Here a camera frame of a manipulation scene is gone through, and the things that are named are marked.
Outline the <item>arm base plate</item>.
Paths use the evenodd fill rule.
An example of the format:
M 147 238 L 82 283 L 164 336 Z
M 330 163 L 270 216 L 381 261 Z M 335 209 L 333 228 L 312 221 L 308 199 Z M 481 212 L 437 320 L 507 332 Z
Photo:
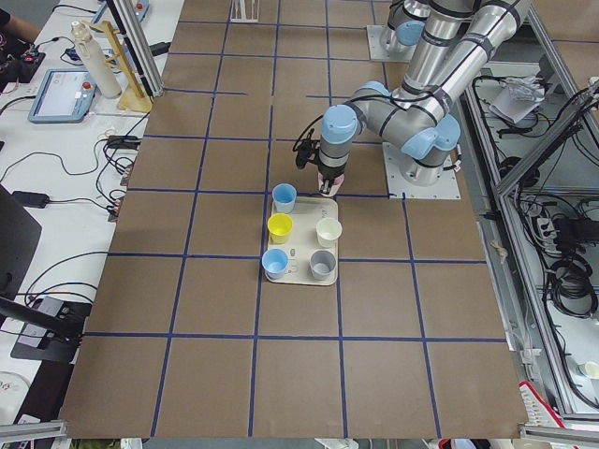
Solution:
M 366 35 L 372 61 L 407 63 L 411 60 L 416 49 L 416 46 L 391 47 L 387 43 L 390 34 L 386 25 L 368 25 Z
M 444 164 L 428 168 L 388 142 L 382 144 L 391 199 L 460 200 L 460 188 L 449 152 Z

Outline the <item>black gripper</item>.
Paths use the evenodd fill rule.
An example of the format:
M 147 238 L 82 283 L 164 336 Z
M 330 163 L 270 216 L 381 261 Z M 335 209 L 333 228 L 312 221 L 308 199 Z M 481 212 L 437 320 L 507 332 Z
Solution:
M 345 165 L 341 165 L 338 167 L 330 167 L 323 162 L 319 162 L 317 164 L 318 173 L 322 173 L 327 178 L 336 178 L 345 171 Z M 329 195 L 331 191 L 330 180 L 324 180 L 320 186 L 320 193 L 322 195 Z

